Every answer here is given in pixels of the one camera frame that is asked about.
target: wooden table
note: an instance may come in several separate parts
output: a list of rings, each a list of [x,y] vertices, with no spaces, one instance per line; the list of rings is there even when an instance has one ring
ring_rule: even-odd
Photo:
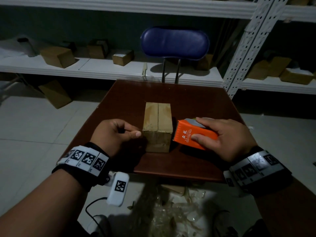
[[[142,129],[146,102],[170,103],[175,120],[195,117],[233,119],[244,123],[223,88],[117,80],[68,146],[83,145],[105,119],[124,119]],[[114,161],[115,171],[162,177],[224,182],[223,162],[213,152],[173,143],[169,153],[145,153]]]

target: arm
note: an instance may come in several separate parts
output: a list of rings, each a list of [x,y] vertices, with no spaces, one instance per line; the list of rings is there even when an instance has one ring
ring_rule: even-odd
[[[216,152],[231,163],[246,158],[257,143],[243,124],[234,120],[197,121],[218,132],[218,139],[203,135],[192,135],[192,139]],[[255,197],[257,207],[272,236],[313,236],[316,223],[316,196],[302,183],[293,182],[270,194]]]
[[[113,119],[99,124],[91,142],[113,157],[123,142],[140,136],[137,127]],[[0,236],[59,236],[69,222],[77,220],[87,194],[72,175],[59,169],[0,217]]]

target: hand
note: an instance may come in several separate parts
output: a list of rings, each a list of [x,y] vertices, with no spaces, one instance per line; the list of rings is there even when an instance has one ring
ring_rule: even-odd
[[[95,129],[90,142],[99,146],[109,157],[113,157],[119,152],[122,143],[141,135],[137,127],[124,120],[104,120]]]
[[[247,154],[252,147],[258,145],[249,129],[237,121],[199,117],[196,121],[210,127],[219,136],[217,140],[213,140],[201,134],[194,134],[191,139],[214,151],[227,162],[232,162],[241,155]]]

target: orange tape dispenser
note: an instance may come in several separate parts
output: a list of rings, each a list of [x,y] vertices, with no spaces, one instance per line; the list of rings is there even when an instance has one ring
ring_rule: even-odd
[[[199,143],[191,140],[193,134],[205,135],[211,139],[217,140],[218,134],[212,130],[206,129],[194,119],[179,120],[174,134],[173,141],[183,145],[205,150]]]

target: white wristband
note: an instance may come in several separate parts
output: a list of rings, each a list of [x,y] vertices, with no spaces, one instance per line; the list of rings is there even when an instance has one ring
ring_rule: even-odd
[[[99,176],[109,157],[85,146],[73,147],[57,165],[67,164]]]
[[[284,169],[283,165],[273,155],[263,150],[238,162],[229,168],[229,171],[239,186],[244,186],[282,169]]]

